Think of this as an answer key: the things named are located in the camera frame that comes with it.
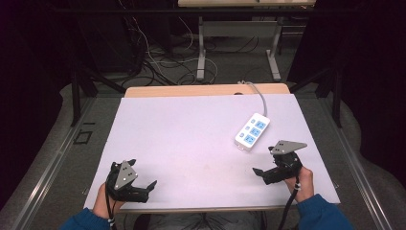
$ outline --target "blue jacket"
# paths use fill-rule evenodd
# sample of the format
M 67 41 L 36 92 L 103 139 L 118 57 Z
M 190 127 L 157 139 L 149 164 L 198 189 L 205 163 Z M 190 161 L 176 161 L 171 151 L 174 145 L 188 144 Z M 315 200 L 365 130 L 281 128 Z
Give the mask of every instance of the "blue jacket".
M 301 219 L 300 230 L 318 229 L 352 229 L 350 222 L 335 204 L 328 203 L 320 195 L 315 195 L 297 205 Z M 85 208 L 69 218 L 60 230 L 109 230 L 110 225 L 105 218 L 99 218 Z

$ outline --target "white board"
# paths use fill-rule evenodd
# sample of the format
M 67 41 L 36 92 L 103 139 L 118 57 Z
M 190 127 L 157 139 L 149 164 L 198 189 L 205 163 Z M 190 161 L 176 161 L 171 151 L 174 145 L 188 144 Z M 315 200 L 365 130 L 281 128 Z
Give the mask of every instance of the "white board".
M 269 127 L 250 152 L 234 138 L 247 120 L 263 112 L 259 95 L 123 98 L 84 204 L 93 208 L 112 162 L 136 159 L 134 187 L 158 180 L 147 203 L 122 210 L 221 210 L 284 206 L 284 182 L 265 185 L 252 168 L 275 168 L 268 147 L 279 140 L 307 143 L 302 163 L 314 171 L 315 192 L 340 200 L 294 95 L 265 94 Z

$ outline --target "power outlet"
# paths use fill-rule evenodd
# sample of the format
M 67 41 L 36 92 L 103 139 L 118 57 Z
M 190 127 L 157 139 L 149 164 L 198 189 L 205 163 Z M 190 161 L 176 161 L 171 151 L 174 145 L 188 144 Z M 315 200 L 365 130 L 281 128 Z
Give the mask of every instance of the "power outlet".
M 235 138 L 235 143 L 238 148 L 240 150 L 251 150 L 269 123 L 269 118 L 254 113 Z

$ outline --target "hand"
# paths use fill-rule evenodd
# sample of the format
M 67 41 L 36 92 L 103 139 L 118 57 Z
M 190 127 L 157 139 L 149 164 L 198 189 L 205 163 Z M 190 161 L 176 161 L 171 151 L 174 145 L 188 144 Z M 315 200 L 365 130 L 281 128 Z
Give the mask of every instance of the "hand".
M 313 172 L 306 167 L 302 167 L 299 171 L 299 181 L 301 183 L 301 190 L 298 191 L 295 197 L 298 203 L 314 196 Z M 285 179 L 284 182 L 292 194 L 295 189 L 296 177 Z
M 111 197 L 109 197 L 108 199 L 110 202 L 110 209 L 113 210 L 113 215 L 116 215 L 116 213 L 125 204 L 125 202 L 116 201 Z M 101 186 L 99 187 L 98 196 L 96 197 L 95 206 L 93 207 L 93 213 L 98 217 L 110 219 L 110 216 L 108 215 L 107 211 L 107 203 L 105 202 L 105 183 L 102 183 Z

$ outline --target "white metal desk leg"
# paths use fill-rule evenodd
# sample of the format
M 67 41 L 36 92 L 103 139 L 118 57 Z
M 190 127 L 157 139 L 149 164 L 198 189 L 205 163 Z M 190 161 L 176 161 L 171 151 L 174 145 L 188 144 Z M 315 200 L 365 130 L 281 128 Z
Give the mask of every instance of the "white metal desk leg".
M 266 50 L 266 55 L 268 56 L 269 66 L 271 67 L 272 78 L 274 81 L 281 81 L 281 75 L 278 69 L 277 62 L 275 61 L 275 53 L 278 49 L 278 41 L 281 36 L 283 18 L 278 19 L 277 26 L 275 27 L 274 37 L 272 41 L 271 50 Z
M 198 81 L 204 80 L 204 65 L 206 58 L 206 50 L 204 49 L 204 31 L 203 31 L 203 18 L 199 17 L 199 61 L 197 62 L 197 76 Z

